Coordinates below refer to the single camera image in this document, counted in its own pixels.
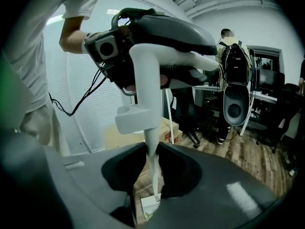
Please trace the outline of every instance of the computer monitor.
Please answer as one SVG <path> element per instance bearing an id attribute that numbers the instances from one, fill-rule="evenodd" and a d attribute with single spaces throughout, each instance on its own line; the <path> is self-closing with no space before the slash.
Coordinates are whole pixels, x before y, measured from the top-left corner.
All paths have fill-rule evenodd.
<path id="1" fill-rule="evenodd" d="M 258 69 L 256 71 L 256 90 L 276 94 L 285 85 L 285 75 L 280 72 Z"/>

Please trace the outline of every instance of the wooden floor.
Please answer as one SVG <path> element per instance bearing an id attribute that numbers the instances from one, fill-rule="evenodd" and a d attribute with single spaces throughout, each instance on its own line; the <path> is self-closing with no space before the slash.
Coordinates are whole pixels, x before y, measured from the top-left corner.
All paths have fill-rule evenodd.
<path id="1" fill-rule="evenodd" d="M 276 153 L 273 154 L 269 146 L 260 144 L 256 145 L 257 134 L 252 134 L 251 131 L 246 130 L 243 136 L 239 136 L 237 132 L 239 128 L 232 128 L 227 139 L 223 145 L 218 145 L 215 140 L 214 122 L 207 128 L 208 131 L 204 136 L 198 133 L 201 139 L 200 146 L 197 150 L 215 154 L 227 158 L 241 167 L 243 170 L 249 172 L 256 179 L 266 184 L 273 193 L 280 197 L 285 194 L 292 186 L 293 178 L 291 178 L 285 169 L 283 163 L 283 150 L 285 146 L 280 144 Z M 189 148 L 193 147 L 193 142 L 185 134 L 179 145 Z M 163 179 L 159 175 L 159 192 L 163 186 Z M 134 184 L 135 189 L 135 203 L 137 211 L 137 222 L 141 225 L 145 222 L 141 207 L 141 198 L 153 195 L 151 186 L 150 174 L 148 165 L 146 164 L 138 180 Z"/>

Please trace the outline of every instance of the white t-shirt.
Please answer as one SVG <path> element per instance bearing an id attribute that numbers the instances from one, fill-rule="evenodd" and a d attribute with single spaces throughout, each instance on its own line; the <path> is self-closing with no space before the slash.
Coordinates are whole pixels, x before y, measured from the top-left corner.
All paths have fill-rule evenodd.
<path id="1" fill-rule="evenodd" d="M 47 20 L 62 4 L 66 7 L 64 19 L 84 16 L 87 20 L 96 2 L 31 0 L 15 24 L 3 52 L 10 66 L 34 95 L 27 113 L 45 105 L 49 98 L 42 33 Z"/>

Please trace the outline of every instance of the desk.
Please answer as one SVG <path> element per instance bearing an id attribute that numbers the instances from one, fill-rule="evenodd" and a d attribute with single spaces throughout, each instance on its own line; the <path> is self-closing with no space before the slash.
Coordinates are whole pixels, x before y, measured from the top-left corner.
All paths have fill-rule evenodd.
<path id="1" fill-rule="evenodd" d="M 212 91 L 212 92 L 220 92 L 220 87 L 217 87 L 217 86 L 208 86 L 208 85 L 193 86 L 193 89 L 195 89 L 195 90 L 206 90 L 206 91 Z M 277 98 L 262 94 L 261 92 L 257 92 L 257 91 L 254 91 L 252 96 L 253 97 L 252 97 L 252 101 L 251 101 L 250 106 L 249 106 L 248 115 L 247 115 L 246 120 L 244 121 L 243 128 L 242 128 L 242 130 L 239 134 L 240 136 L 242 136 L 244 134 L 244 131 L 245 131 L 247 125 L 248 125 L 254 99 L 260 99 L 262 101 L 272 103 L 272 104 L 275 104 L 276 101 L 277 101 Z"/>

